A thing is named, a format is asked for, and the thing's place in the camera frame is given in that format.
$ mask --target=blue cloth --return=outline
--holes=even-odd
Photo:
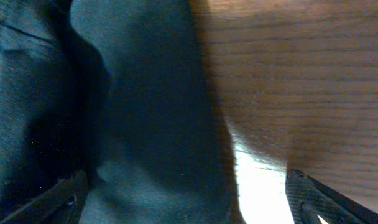
[[[188,2],[35,2],[0,15],[0,203],[84,164],[80,223],[228,223]]]

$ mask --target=brown wood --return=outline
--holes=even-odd
[[[378,213],[378,0],[192,5],[244,219],[293,223],[287,168]]]

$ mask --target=garment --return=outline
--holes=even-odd
[[[188,2],[0,0],[0,204],[85,169],[80,223],[229,223],[219,153]]]

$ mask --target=fabric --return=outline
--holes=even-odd
[[[84,166],[80,223],[228,223],[189,3],[0,0],[0,204]]]

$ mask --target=wood grain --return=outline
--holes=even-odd
[[[191,3],[244,219],[293,223],[287,169],[378,213],[378,0]]]

